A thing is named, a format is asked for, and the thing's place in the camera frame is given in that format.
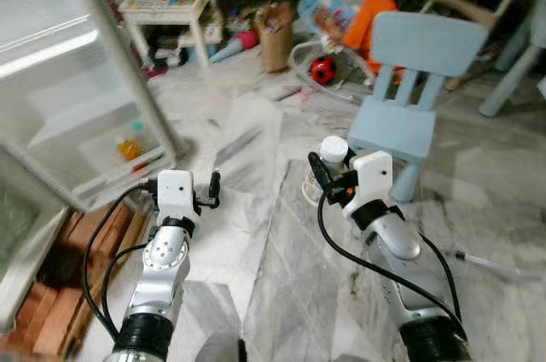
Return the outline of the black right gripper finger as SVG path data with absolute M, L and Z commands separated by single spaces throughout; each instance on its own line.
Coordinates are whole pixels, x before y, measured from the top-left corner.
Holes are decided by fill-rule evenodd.
M 311 194 L 320 196 L 333 183 L 334 172 L 331 163 L 324 160 L 319 154 L 308 154 L 308 163 L 311 167 Z

